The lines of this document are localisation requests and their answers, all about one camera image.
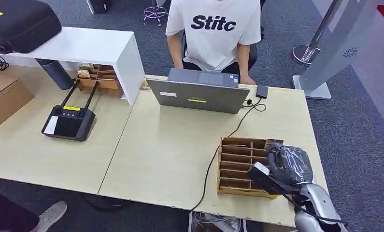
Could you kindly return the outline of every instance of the gray robot arm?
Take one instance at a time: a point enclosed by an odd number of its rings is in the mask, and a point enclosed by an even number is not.
[[[248,175],[254,184],[267,193],[281,194],[295,206],[298,232],[347,231],[330,196],[321,186],[312,182],[313,171],[305,151],[274,143],[267,153],[269,169],[256,162]]]
[[[327,192],[319,185],[307,183],[301,185],[300,194],[310,200],[315,214],[324,218],[341,220]],[[347,232],[344,224],[326,220],[320,220],[298,210],[294,218],[298,232]]]

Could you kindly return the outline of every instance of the gray laptop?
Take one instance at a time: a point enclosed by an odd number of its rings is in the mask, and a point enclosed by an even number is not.
[[[235,76],[172,69],[167,81],[151,78],[146,80],[161,105],[237,114],[250,90],[223,86],[238,86],[238,82],[235,85]]]

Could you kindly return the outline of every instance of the gray sneaker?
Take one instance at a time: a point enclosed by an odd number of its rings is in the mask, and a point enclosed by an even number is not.
[[[49,207],[43,214],[39,215],[36,232],[46,232],[52,224],[56,223],[67,211],[67,203],[60,201]]]

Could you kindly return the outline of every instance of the controller screen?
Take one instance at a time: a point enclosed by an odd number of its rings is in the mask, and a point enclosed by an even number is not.
[[[82,120],[76,118],[58,117],[54,135],[74,138],[78,133],[81,123]]]

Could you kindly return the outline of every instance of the white shelf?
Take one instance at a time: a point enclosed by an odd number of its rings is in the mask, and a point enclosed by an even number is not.
[[[6,56],[112,65],[129,104],[144,79],[132,31],[62,27],[62,31],[34,51]]]

